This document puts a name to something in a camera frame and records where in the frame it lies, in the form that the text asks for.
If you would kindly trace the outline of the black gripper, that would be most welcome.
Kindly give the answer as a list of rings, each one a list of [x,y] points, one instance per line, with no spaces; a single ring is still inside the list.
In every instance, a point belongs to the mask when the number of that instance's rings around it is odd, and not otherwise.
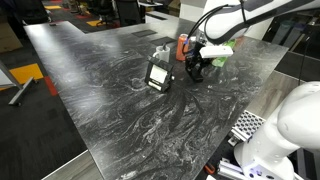
[[[203,47],[203,44],[196,42],[194,48],[187,52],[185,70],[191,78],[202,78],[202,69],[212,61],[211,58],[201,57],[200,49]]]

